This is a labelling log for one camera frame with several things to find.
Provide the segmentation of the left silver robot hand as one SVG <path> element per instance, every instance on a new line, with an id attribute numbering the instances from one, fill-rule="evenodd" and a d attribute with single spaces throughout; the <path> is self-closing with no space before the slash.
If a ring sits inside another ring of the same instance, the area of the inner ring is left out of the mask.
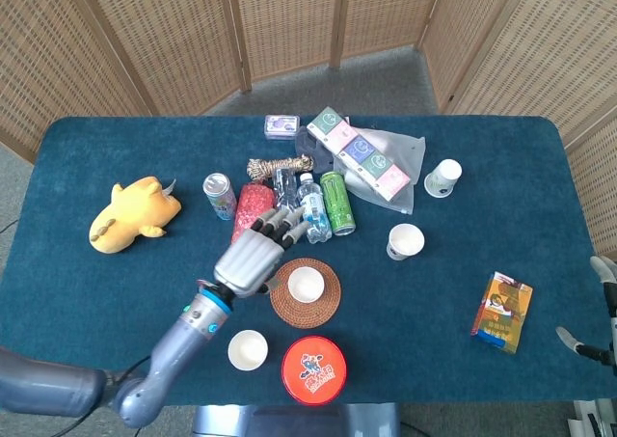
<path id="1" fill-rule="evenodd" d="M 263 287 L 283 253 L 309 229 L 304 210 L 271 208 L 260 214 L 219 258 L 208 289 L 224 301 L 267 292 Z"/>

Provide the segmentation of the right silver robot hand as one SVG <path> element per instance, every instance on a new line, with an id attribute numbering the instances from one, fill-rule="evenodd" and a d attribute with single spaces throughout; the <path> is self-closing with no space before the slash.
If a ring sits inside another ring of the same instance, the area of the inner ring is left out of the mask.
<path id="1" fill-rule="evenodd" d="M 600 349 L 581 342 L 562 326 L 558 326 L 555 332 L 562 343 L 577 355 L 612 367 L 613 373 L 616 373 L 616 263 L 605 256 L 592 256 L 590 264 L 603 285 L 604 301 L 611 323 L 612 341 L 609 348 Z"/>

